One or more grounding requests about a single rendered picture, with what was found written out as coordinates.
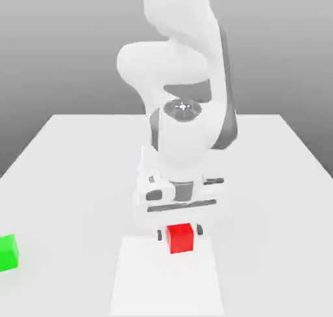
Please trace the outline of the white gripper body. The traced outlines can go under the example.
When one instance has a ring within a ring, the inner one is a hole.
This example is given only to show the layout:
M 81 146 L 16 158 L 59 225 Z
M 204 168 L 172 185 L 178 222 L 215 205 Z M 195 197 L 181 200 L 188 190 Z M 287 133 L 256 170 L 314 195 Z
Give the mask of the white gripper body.
M 164 231 L 168 225 L 189 223 L 201 225 L 203 233 L 208 231 L 228 214 L 229 191 L 206 194 L 196 201 L 169 203 L 163 201 L 141 201 L 138 193 L 132 197 L 133 222 L 139 229 L 152 234 Z

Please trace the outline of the small red cube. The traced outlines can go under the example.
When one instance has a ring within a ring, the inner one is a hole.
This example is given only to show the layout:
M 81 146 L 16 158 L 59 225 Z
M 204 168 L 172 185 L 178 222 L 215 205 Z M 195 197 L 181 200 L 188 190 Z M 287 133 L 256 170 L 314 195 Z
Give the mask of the small red cube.
M 171 254 L 192 251 L 194 232 L 191 224 L 183 223 L 167 226 L 166 240 Z

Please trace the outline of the small green cube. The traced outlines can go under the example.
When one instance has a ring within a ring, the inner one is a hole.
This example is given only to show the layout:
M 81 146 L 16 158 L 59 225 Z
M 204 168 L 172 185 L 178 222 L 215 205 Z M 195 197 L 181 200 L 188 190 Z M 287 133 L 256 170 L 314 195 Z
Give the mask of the small green cube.
M 0 272 L 17 268 L 19 251 L 14 234 L 0 236 Z

